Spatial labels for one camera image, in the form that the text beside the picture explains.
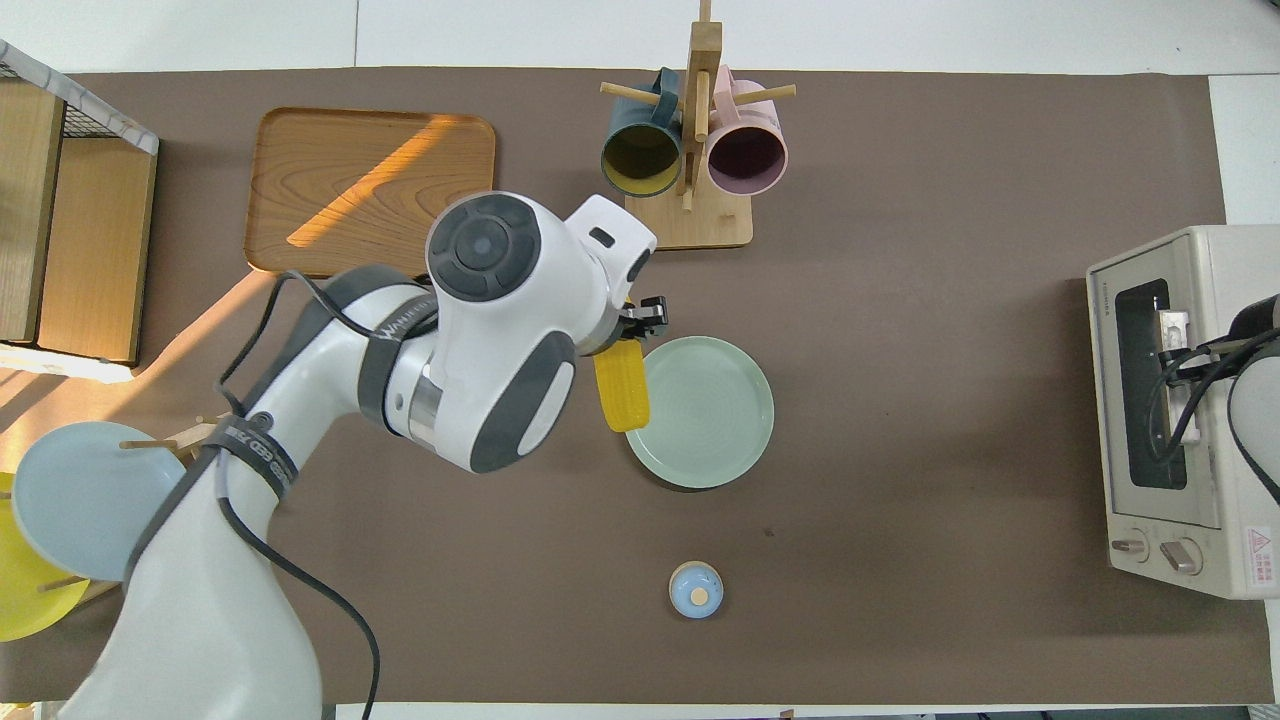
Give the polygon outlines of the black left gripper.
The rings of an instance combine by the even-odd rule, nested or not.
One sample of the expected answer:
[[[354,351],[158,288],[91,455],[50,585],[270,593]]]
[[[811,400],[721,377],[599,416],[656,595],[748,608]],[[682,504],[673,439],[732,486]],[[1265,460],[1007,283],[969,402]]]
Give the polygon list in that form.
[[[666,296],[643,299],[639,304],[628,300],[620,310],[618,341],[660,337],[668,328],[669,309]]]

